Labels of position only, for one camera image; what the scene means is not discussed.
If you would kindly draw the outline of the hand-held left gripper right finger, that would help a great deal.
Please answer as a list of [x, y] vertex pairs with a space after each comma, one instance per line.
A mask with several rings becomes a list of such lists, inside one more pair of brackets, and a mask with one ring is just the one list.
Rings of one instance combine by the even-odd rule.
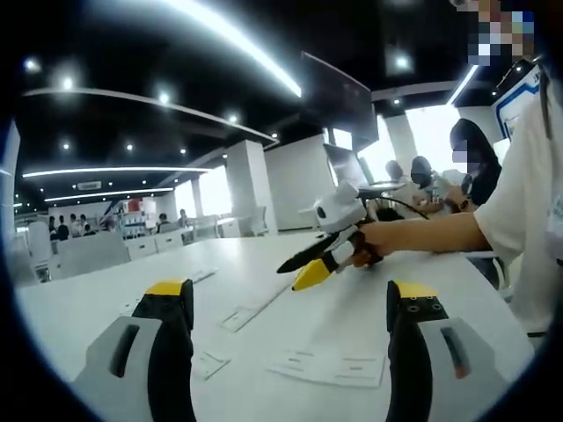
[[387, 285], [389, 421], [475, 421], [506, 390], [493, 348], [431, 287]]

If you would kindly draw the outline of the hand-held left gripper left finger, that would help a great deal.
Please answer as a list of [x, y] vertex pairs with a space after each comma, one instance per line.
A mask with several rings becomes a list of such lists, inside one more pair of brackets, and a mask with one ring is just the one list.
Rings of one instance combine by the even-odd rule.
[[102, 421], [194, 421], [193, 328], [193, 282], [158, 282], [88, 346], [73, 390]]

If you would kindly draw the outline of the person's right hand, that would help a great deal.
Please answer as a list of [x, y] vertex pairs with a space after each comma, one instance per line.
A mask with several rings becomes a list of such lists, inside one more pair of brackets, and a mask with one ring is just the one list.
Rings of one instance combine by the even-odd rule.
[[392, 222], [372, 222], [359, 228], [352, 263], [355, 267], [372, 266], [397, 249], [394, 237], [398, 226]]

